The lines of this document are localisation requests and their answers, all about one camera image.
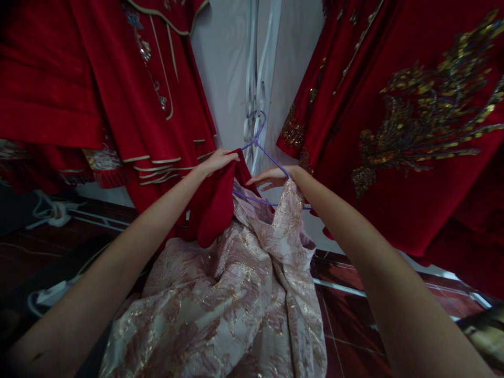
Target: hanging clothes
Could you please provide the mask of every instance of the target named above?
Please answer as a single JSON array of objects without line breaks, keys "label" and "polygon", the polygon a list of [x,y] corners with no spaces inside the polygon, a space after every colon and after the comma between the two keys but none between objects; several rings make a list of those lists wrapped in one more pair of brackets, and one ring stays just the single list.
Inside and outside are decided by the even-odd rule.
[{"label": "hanging clothes", "polygon": [[94,180],[124,185],[70,6],[13,3],[0,35],[2,177],[22,192]]},{"label": "hanging clothes", "polygon": [[289,180],[275,214],[235,195],[210,248],[169,240],[114,321],[100,376],[325,376],[303,204]]},{"label": "hanging clothes", "polygon": [[190,212],[187,224],[179,223],[175,230],[178,237],[188,242],[197,240],[202,248],[212,245],[231,224],[235,180],[257,197],[261,197],[255,185],[245,186],[252,176],[245,163],[243,152],[237,149],[231,153],[237,153],[240,161],[231,161],[203,181],[187,206],[186,210]]},{"label": "hanging clothes", "polygon": [[13,5],[0,47],[0,138],[37,150],[31,158],[67,184],[127,184],[142,212],[216,149],[188,37],[206,4]]},{"label": "hanging clothes", "polygon": [[463,282],[497,298],[504,298],[503,161],[501,145],[425,256],[417,259],[456,272]]},{"label": "hanging clothes", "polygon": [[188,37],[207,2],[71,4],[141,213],[216,149]]},{"label": "hanging clothes", "polygon": [[[504,140],[502,12],[492,0],[470,13],[456,1],[374,5],[329,7],[277,145],[422,257]],[[353,51],[335,48],[356,35]]]}]

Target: tiled floor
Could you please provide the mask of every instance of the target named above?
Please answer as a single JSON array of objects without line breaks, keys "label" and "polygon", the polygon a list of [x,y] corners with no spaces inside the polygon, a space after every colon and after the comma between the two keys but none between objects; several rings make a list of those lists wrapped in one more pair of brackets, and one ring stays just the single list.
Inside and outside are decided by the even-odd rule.
[{"label": "tiled floor", "polygon": [[[350,261],[343,255],[317,251],[311,272],[314,278],[339,288],[315,285],[328,354],[327,377],[391,377],[368,300],[356,291],[363,290],[361,279]],[[462,283],[429,275],[422,277],[449,315],[463,318],[482,311]]]},{"label": "tiled floor", "polygon": [[[126,223],[137,216],[134,209],[97,201],[90,201],[80,210]],[[78,216],[99,222],[93,217]],[[123,224],[111,222],[110,225],[125,228]],[[0,242],[11,245],[0,244],[0,295],[58,258],[27,254],[16,246],[30,252],[63,255],[92,236],[104,233],[117,235],[119,231],[72,219],[63,228],[44,225],[3,237]],[[368,300],[361,293],[361,279],[350,261],[344,255],[317,251],[311,271],[314,278],[333,286],[316,284],[328,353],[327,377],[392,376]],[[467,295],[461,282],[426,274],[421,276],[452,317],[463,318],[482,310]]]},{"label": "tiled floor", "polygon": [[[137,216],[135,209],[101,201],[88,201],[88,204],[79,210],[128,223]],[[81,214],[78,216],[99,221]],[[124,225],[112,225],[125,228]],[[32,230],[21,229],[0,238],[0,295],[54,262],[58,256],[100,234],[118,235],[119,231],[71,219],[61,228],[45,224]]]}]

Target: electrical cord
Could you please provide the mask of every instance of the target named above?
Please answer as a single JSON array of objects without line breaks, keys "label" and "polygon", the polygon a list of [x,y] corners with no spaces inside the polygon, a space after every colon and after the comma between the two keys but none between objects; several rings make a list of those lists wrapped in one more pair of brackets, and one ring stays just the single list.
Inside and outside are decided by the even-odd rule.
[{"label": "electrical cord", "polygon": [[[108,246],[110,245],[110,243],[107,243],[105,244],[102,248],[100,248],[100,250],[98,252],[96,252],[89,260],[86,261],[86,263],[84,265],[82,265],[82,267],[79,269],[79,271],[77,272],[77,274],[71,279],[69,280],[69,282],[72,282],[72,283],[75,283],[78,281],[78,279],[80,278],[80,276],[82,275],[82,272],[96,259],[96,257],[102,253]],[[28,298],[27,298],[27,305],[28,305],[28,308],[30,309],[30,311],[37,317],[41,318],[44,316],[44,314],[42,314],[40,311],[38,311],[37,307],[35,306],[36,304],[36,298],[37,296],[43,292],[44,290],[38,290],[38,291],[34,291],[34,292],[31,292],[29,295],[28,295]]]},{"label": "electrical cord", "polygon": [[18,246],[16,244],[12,244],[12,243],[0,242],[0,245],[18,248],[18,249],[22,250],[24,253],[27,253],[29,255],[42,255],[42,256],[54,256],[54,257],[61,257],[62,256],[62,255],[52,254],[52,253],[47,253],[47,252],[32,252],[22,246]]}]

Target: white piping trim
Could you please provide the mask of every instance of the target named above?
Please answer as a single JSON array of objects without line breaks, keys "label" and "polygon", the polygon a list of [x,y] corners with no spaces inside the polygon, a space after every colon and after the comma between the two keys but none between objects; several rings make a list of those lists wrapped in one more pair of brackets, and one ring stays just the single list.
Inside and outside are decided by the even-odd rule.
[{"label": "white piping trim", "polygon": [[175,69],[175,75],[177,76],[177,82],[179,82],[179,80],[178,80],[179,73],[177,72],[177,63],[175,62],[175,52],[173,51],[172,34],[170,33],[170,27],[168,24],[166,24],[166,30],[168,30],[168,39],[170,40],[170,50],[172,51],[173,68]]},{"label": "white piping trim", "polygon": [[173,170],[162,170],[162,171],[154,172],[154,173],[151,173],[151,174],[148,174],[148,175],[141,175],[141,174],[139,174],[138,177],[141,180],[143,180],[143,179],[150,179],[151,177],[154,177],[154,176],[157,176],[157,175],[162,175],[162,174],[167,173],[167,172],[173,172]]},{"label": "white piping trim", "polygon": [[133,5],[136,9],[138,9],[140,12],[142,13],[146,13],[146,14],[149,14],[149,15],[156,15],[156,16],[160,16],[167,24],[169,24],[173,30],[175,30],[178,34],[180,35],[191,35],[191,33],[193,32],[194,30],[194,20],[196,20],[196,17],[198,16],[198,14],[201,12],[201,10],[209,3],[210,1],[209,0],[206,0],[199,8],[198,10],[194,13],[194,18],[193,18],[193,23],[191,25],[191,30],[189,32],[187,31],[180,31],[178,30],[176,27],[173,26],[173,24],[161,13],[159,12],[158,10],[155,10],[155,9],[148,9],[148,8],[144,8],[144,7],[141,7],[140,5],[137,5],[135,4],[132,0],[128,0],[128,3],[130,3],[131,5]]},{"label": "white piping trim", "polygon": [[159,171],[159,170],[163,170],[163,169],[168,169],[171,167],[173,167],[173,164],[164,165],[164,166],[155,167],[155,168],[138,168],[136,166],[134,166],[133,168],[135,168],[137,171],[140,171],[140,172],[152,172],[152,171]]},{"label": "white piping trim", "polygon": [[200,157],[198,157],[198,160],[204,158],[205,156],[213,154],[215,151],[217,150],[213,150],[212,152],[208,152],[207,154],[201,155]]},{"label": "white piping trim", "polygon": [[178,157],[177,159],[171,159],[171,160],[151,160],[154,164],[164,164],[164,163],[173,163],[176,161],[182,160],[182,158]]},{"label": "white piping trim", "polygon": [[171,176],[168,176],[168,177],[162,177],[162,178],[159,178],[157,180],[152,180],[152,181],[147,181],[147,182],[142,182],[140,183],[140,185],[147,185],[147,184],[160,184],[162,182],[165,182],[165,181],[168,181],[169,179],[171,179],[172,177],[175,177],[175,176],[180,176],[178,173],[175,173]]},{"label": "white piping trim", "polygon": [[130,163],[132,161],[145,160],[145,159],[150,159],[150,158],[151,158],[150,155],[145,155],[145,156],[141,156],[141,157],[138,157],[138,158],[137,157],[136,158],[132,157],[131,159],[125,159],[122,162],[123,163]]},{"label": "white piping trim", "polygon": [[163,56],[161,54],[161,48],[159,47],[159,41],[158,41],[158,35],[156,33],[156,28],[154,26],[154,20],[152,19],[152,15],[149,16],[151,18],[151,24],[152,24],[152,30],[154,31],[154,38],[156,39],[156,45],[157,45],[157,50],[159,52],[159,58],[161,59],[161,66],[163,67],[163,73],[164,73],[164,79],[166,80],[166,87],[168,88],[168,97],[170,97],[170,115],[166,117],[166,120],[169,121],[169,119],[173,116],[173,100],[172,100],[172,93],[170,92],[170,86],[168,85],[168,77],[166,76],[166,70],[164,69],[164,62],[163,62]]}]

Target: gold trim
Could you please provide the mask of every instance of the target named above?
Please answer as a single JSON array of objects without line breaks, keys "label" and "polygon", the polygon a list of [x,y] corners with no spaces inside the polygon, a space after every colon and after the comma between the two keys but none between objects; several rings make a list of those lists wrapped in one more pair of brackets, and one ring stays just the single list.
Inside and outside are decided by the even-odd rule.
[{"label": "gold trim", "polygon": [[207,154],[201,155],[200,157],[198,157],[198,160],[204,158],[205,156],[213,154],[215,151],[217,150],[213,150],[212,152],[208,152]]},{"label": "gold trim", "polygon": [[163,170],[163,169],[169,169],[173,167],[173,164],[171,165],[165,165],[165,166],[160,166],[160,167],[155,167],[155,168],[138,168],[136,166],[134,166],[133,168],[135,168],[137,171],[140,171],[140,172],[151,172],[151,171],[160,171],[160,170]]},{"label": "gold trim", "polygon": [[122,162],[123,163],[131,163],[132,161],[138,161],[138,160],[145,160],[145,159],[150,159],[150,155],[146,155],[146,156],[141,156],[141,157],[132,157],[131,159],[126,159],[126,160],[123,160]]},{"label": "gold trim", "polygon": [[168,173],[168,172],[172,172],[173,170],[162,170],[162,171],[158,171],[158,172],[154,172],[154,173],[151,173],[151,174],[148,174],[148,175],[145,175],[145,176],[142,176],[142,175],[138,175],[138,177],[143,180],[143,179],[150,179],[151,177],[154,177],[154,176],[157,176],[157,175],[162,175],[162,174],[165,174],[165,173]]},{"label": "gold trim", "polygon": [[196,20],[196,17],[198,16],[198,14],[200,14],[200,12],[202,11],[202,9],[210,3],[210,0],[206,0],[203,2],[203,4],[198,8],[198,10],[195,12],[194,14],[194,18],[193,18],[193,23],[191,25],[191,30],[189,32],[184,32],[184,31],[180,31],[178,30],[176,27],[173,26],[173,24],[161,13],[159,12],[158,10],[156,9],[147,9],[147,8],[144,8],[144,7],[141,7],[140,5],[137,5],[133,2],[133,0],[127,0],[128,3],[130,3],[131,5],[133,5],[138,11],[142,12],[142,13],[146,13],[146,14],[149,14],[149,15],[156,15],[156,16],[160,16],[167,24],[169,24],[173,30],[175,30],[178,34],[180,35],[183,35],[183,36],[187,36],[187,35],[191,35],[193,33],[193,30],[194,30],[194,20]]},{"label": "gold trim", "polygon": [[180,176],[178,173],[174,174],[174,175],[171,175],[171,176],[168,176],[166,178],[163,178],[163,179],[158,179],[158,180],[152,180],[152,181],[147,181],[147,182],[143,182],[143,183],[140,183],[140,185],[148,185],[148,184],[160,184],[162,182],[165,182],[165,181],[168,181],[169,179],[173,178],[173,177],[176,177],[176,176]]},{"label": "gold trim", "polygon": [[151,162],[154,164],[164,164],[164,163],[173,163],[179,160],[182,160],[182,158],[178,157],[177,159],[171,159],[171,160],[151,160]]},{"label": "gold trim", "polygon": [[352,66],[353,60],[357,56],[357,53],[359,52],[359,50],[360,50],[360,48],[362,46],[362,42],[364,41],[364,38],[366,37],[367,32],[369,31],[369,29],[371,29],[371,25],[373,25],[373,22],[374,22],[376,16],[378,15],[378,12],[382,8],[382,5],[383,5],[384,2],[385,2],[385,0],[382,0],[380,2],[380,4],[378,5],[378,8],[376,8],[376,10],[370,15],[370,16],[373,16],[373,18],[371,20],[369,20],[369,18],[368,18],[367,28],[366,28],[365,31],[362,32],[361,37],[359,38],[359,43],[357,43],[355,52],[353,53],[352,59],[350,60],[350,63],[348,63],[348,66],[343,70],[343,77],[341,78],[341,81],[338,84],[338,87],[336,88],[336,91],[334,91],[333,95],[335,95],[336,92],[338,92],[338,89],[340,89],[340,86],[343,83],[343,80],[345,79],[345,76],[346,76],[349,68]]},{"label": "gold trim", "polygon": [[154,38],[156,39],[156,45],[157,45],[157,50],[159,52],[159,58],[161,59],[161,66],[163,67],[163,73],[164,73],[164,80],[166,81],[166,87],[168,88],[168,96],[170,97],[170,115],[166,117],[166,120],[169,121],[170,118],[173,116],[173,100],[172,100],[172,93],[170,91],[170,86],[168,85],[168,77],[166,76],[166,70],[164,69],[164,61],[163,61],[163,55],[161,54],[161,48],[159,47],[159,41],[158,41],[158,35],[156,33],[156,28],[154,26],[154,21],[152,20],[152,16],[149,16],[151,19],[151,24],[152,24],[152,30],[154,31]]},{"label": "gold trim", "polygon": [[168,31],[168,39],[170,40],[170,50],[172,51],[172,62],[173,62],[173,68],[175,69],[175,76],[177,76],[177,82],[179,82],[179,73],[177,72],[177,63],[175,61],[175,51],[173,51],[173,41],[172,41],[172,34],[170,33],[170,27],[168,24],[166,25],[166,30]]}]

